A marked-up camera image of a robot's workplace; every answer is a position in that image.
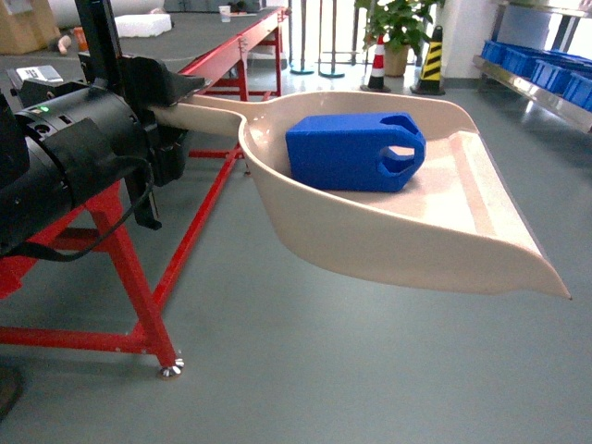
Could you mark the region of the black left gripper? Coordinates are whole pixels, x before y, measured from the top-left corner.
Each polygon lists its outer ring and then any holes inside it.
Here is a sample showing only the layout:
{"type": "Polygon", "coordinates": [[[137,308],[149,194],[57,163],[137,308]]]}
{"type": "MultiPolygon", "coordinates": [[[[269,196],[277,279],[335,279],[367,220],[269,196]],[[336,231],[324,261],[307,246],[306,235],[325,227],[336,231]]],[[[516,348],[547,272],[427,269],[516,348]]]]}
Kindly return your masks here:
{"type": "Polygon", "coordinates": [[[118,65],[129,105],[112,92],[92,87],[17,112],[24,133],[55,161],[74,206],[128,176],[150,181],[149,163],[159,187],[179,179],[185,170],[188,131],[159,124],[148,110],[145,136],[131,107],[171,107],[204,89],[206,79],[172,72],[161,60],[139,55],[125,55],[118,65]]]}

